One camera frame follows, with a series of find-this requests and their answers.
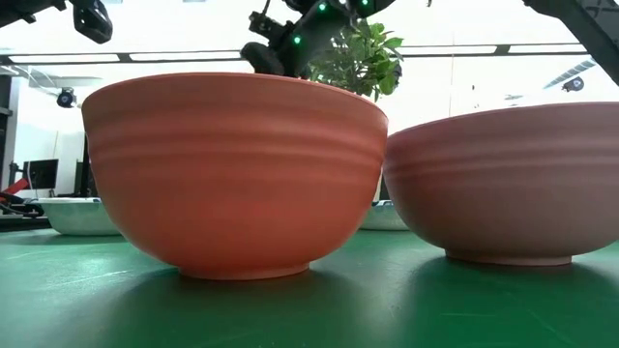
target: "terracotta bowl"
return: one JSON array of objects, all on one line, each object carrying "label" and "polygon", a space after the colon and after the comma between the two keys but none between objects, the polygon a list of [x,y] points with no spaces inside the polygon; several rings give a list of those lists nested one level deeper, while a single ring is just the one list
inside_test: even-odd
[{"label": "terracotta bowl", "polygon": [[447,255],[560,265],[619,239],[619,103],[508,108],[387,141],[403,220]]},{"label": "terracotta bowl", "polygon": [[93,174],[129,241],[188,276],[299,273],[371,204],[380,109],[340,89],[246,73],[105,87],[83,104]]}]

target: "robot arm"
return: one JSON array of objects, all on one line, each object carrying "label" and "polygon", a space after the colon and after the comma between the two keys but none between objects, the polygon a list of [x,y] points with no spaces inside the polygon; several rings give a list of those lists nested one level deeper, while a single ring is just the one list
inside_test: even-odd
[{"label": "robot arm", "polygon": [[296,22],[281,25],[262,13],[250,16],[250,30],[269,40],[269,44],[248,43],[241,56],[257,73],[305,77],[312,57],[330,44],[331,38],[359,18],[374,15],[395,0],[284,0],[289,8],[302,14]]},{"label": "robot arm", "polygon": [[[78,32],[99,44],[111,39],[112,23],[101,0],[70,1]],[[388,8],[395,0],[283,1],[302,14],[296,23],[281,25],[269,18],[270,0],[262,13],[250,17],[250,30],[269,40],[268,45],[248,43],[241,51],[257,73],[303,77],[308,61],[341,28]],[[560,19],[619,85],[619,5],[615,0],[523,1],[542,15]],[[49,7],[65,10],[65,0],[0,0],[0,28],[20,19],[32,23],[34,14]]]},{"label": "robot arm", "polygon": [[[97,44],[112,38],[113,26],[101,0],[70,0],[74,5],[75,30]],[[0,0],[0,28],[18,20],[37,21],[35,14],[55,7],[65,11],[65,0]]]},{"label": "robot arm", "polygon": [[[279,25],[261,14],[250,17],[250,30],[269,39],[268,46],[248,43],[241,55],[257,73],[304,77],[310,58],[357,18],[374,15],[394,0],[283,0],[303,16]],[[619,85],[619,5],[615,0],[523,0],[542,15],[561,20],[593,59]]]}]

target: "table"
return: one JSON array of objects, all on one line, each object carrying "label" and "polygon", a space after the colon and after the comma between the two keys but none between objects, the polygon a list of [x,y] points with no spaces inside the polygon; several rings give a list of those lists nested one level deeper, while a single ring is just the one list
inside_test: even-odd
[{"label": "table", "polygon": [[616,348],[619,244],[509,268],[360,231],[303,274],[215,282],[122,237],[15,232],[0,234],[0,299],[3,348]]}]

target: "red object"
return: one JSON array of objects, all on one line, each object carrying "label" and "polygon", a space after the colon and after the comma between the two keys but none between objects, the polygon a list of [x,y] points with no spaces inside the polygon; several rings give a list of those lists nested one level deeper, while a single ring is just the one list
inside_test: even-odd
[{"label": "red object", "polygon": [[19,179],[14,184],[3,190],[4,193],[16,194],[23,189],[28,188],[28,181],[26,179]]},{"label": "red object", "polygon": [[371,204],[387,138],[370,101],[248,73],[125,81],[82,113],[111,219],[137,247],[211,279],[295,274],[340,247]]},{"label": "red object", "polygon": [[389,137],[404,222],[451,257],[547,266],[619,239],[619,103],[508,108]]}]

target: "black camera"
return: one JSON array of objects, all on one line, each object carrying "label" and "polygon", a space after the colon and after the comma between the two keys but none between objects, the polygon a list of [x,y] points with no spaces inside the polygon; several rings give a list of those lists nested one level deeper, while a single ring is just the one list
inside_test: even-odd
[{"label": "black camera", "polygon": [[566,92],[578,92],[582,91],[583,88],[584,81],[581,77],[577,77],[571,81],[566,82],[561,89]]},{"label": "black camera", "polygon": [[75,96],[74,89],[71,87],[63,87],[62,92],[58,95],[56,100],[58,106],[64,108],[72,108],[77,105],[77,97]]}]

